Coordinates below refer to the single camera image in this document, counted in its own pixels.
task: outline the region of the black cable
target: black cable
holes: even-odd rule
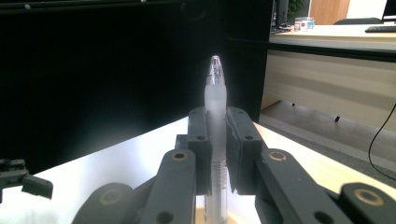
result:
[[[389,114],[387,120],[385,120],[384,124],[381,126],[381,128],[378,130],[378,132],[375,134],[375,136],[374,136],[374,138],[373,138],[373,141],[372,141],[372,143],[370,144],[370,147],[369,147],[369,161],[370,161],[370,164],[373,166],[373,168],[374,168],[375,170],[377,170],[381,175],[384,175],[384,176],[386,176],[386,177],[388,177],[388,178],[390,178],[390,179],[396,181],[396,178],[395,178],[395,177],[392,177],[392,176],[390,176],[390,175],[384,174],[382,171],[378,170],[378,169],[374,166],[374,164],[373,164],[373,162],[372,162],[372,160],[371,160],[371,149],[372,149],[372,146],[373,146],[373,142],[374,142],[374,140],[376,139],[376,136],[381,132],[382,128],[384,128],[384,126],[387,124],[387,122],[388,122],[390,116],[393,114],[393,111],[395,110],[395,107],[396,107],[396,104],[393,106],[393,109],[390,111],[390,114]]]

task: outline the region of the black wall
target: black wall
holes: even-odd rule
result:
[[[228,38],[261,38],[267,21],[244,30],[263,14],[237,4],[0,15],[0,158],[34,174],[181,119],[204,103],[214,54],[230,105],[258,120],[266,51]]]

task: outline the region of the gray carpet floor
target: gray carpet floor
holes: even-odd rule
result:
[[[301,105],[292,106],[291,103],[280,101],[261,112],[259,123],[396,188],[395,180],[380,174],[369,163],[369,146],[379,128],[345,118],[334,122],[335,118],[336,115],[321,113]],[[396,111],[391,119],[396,119]],[[377,136],[372,146],[372,161],[381,172],[396,178],[395,132],[383,129]]]

